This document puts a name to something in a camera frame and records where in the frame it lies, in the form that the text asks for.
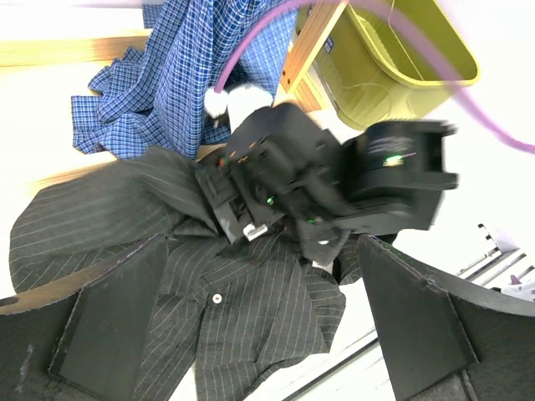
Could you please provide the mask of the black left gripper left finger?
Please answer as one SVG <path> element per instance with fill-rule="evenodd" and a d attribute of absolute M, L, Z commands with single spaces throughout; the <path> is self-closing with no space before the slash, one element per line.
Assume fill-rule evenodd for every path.
<path fill-rule="evenodd" d="M 131 400 L 167 258 L 153 236 L 1 301 L 3 400 Z"/>

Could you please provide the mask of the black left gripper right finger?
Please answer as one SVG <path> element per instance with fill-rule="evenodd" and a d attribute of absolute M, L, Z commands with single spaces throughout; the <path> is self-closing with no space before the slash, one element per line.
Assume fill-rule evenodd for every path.
<path fill-rule="evenodd" d="M 372 236 L 359 267 L 398 400 L 532 400 L 534 305 Z"/>

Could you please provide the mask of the black pinstriped shirt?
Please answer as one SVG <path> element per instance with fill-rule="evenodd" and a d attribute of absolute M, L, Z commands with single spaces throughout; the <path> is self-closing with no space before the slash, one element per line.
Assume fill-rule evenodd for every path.
<path fill-rule="evenodd" d="M 151 148 L 41 190 L 11 230 L 17 292 L 153 235 L 166 239 L 137 400 L 169 399 L 189 369 L 200 400 L 245 399 L 279 369 L 329 351 L 345 309 L 341 287 L 360 277 L 357 239 L 346 233 L 319 250 L 331 272 L 285 229 L 230 245 L 195 172 L 195 162 Z"/>

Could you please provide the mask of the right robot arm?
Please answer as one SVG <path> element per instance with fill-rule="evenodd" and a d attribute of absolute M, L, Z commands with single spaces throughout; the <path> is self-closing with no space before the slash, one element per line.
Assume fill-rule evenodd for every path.
<path fill-rule="evenodd" d="M 431 226 L 458 183 L 442 162 L 455 132 L 440 120 L 387 120 L 339 142 L 297 105 L 279 104 L 247 116 L 196 179 L 231 243 L 281 230 L 327 265 L 351 234 Z"/>

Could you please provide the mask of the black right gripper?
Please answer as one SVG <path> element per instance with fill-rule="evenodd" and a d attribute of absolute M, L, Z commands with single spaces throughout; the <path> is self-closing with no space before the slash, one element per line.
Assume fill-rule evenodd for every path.
<path fill-rule="evenodd" d="M 196 180 L 230 243 L 286 229 L 284 214 L 274 206 L 275 196 L 225 158 L 202 159 Z"/>

